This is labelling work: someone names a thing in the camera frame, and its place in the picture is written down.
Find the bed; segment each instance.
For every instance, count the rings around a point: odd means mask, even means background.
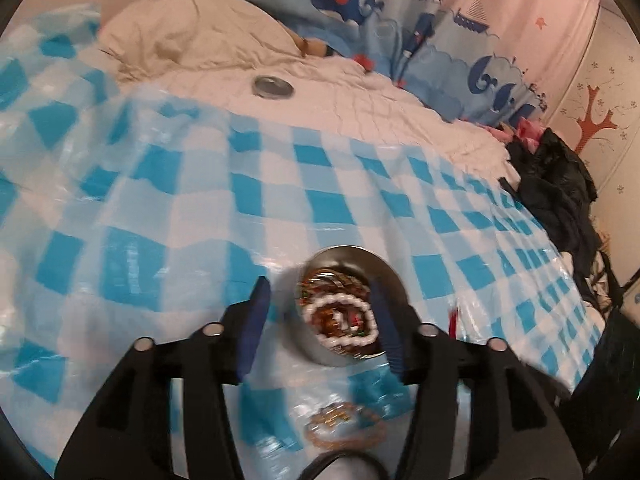
[[[296,478],[318,453],[301,428],[342,398],[385,413],[374,452],[392,470],[414,392],[384,359],[309,363],[280,323],[290,272],[332,244],[387,259],[424,320],[444,327],[456,308],[460,337],[504,337],[570,388],[580,380],[601,326],[497,185],[517,174],[486,130],[441,120],[351,59],[303,58],[243,0],[141,0],[98,23],[86,6],[40,17],[2,60],[23,84],[0,83],[0,402],[46,468],[134,338],[184,337],[267,274],[277,294],[254,371],[226,391],[245,476]],[[294,96],[253,95],[256,75]],[[174,400],[184,473],[179,384]],[[461,391],[461,413],[467,402]]]

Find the curtain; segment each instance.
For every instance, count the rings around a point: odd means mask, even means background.
[[[302,36],[388,75],[445,120],[555,109],[600,0],[249,0]]]

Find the brown tree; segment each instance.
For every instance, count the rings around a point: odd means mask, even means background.
[[[582,131],[580,142],[578,142],[578,145],[575,147],[575,153],[580,153],[587,142],[589,142],[589,139],[591,139],[591,137],[593,137],[600,130],[604,130],[605,128],[611,128],[612,130],[618,129],[618,125],[614,124],[611,121],[613,112],[610,109],[607,110],[607,114],[605,115],[603,120],[601,120],[597,124],[593,122],[593,119],[591,118],[591,110],[593,108],[593,103],[596,101],[596,96],[600,91],[600,87],[596,86],[596,88],[591,88],[591,86],[587,85],[587,91],[589,92],[589,104],[587,105],[584,119],[575,120]]]

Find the checkered tablecloth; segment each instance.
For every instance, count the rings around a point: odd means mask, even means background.
[[[87,63],[99,15],[61,10],[0,44],[0,405],[50,472],[132,341],[188,336],[255,279],[274,289],[254,369],[226,398],[245,476],[288,480],[334,400],[379,411],[392,468],[412,392],[383,358],[309,363],[281,309],[296,269],[336,244],[401,276],[424,321],[506,338],[573,387],[600,333],[539,224],[428,148],[379,147],[238,116],[153,88],[120,95]],[[179,384],[174,441],[180,450]]]

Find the bracelet on tablecloth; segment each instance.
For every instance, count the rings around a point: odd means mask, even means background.
[[[334,427],[340,420],[350,420],[351,415],[368,418],[374,426],[367,436],[359,438],[343,438],[340,440],[324,440],[316,433],[321,425]],[[368,449],[374,447],[385,439],[386,427],[382,418],[373,410],[353,404],[352,402],[340,402],[329,404],[315,415],[311,416],[305,428],[305,437],[314,446],[322,449]]]

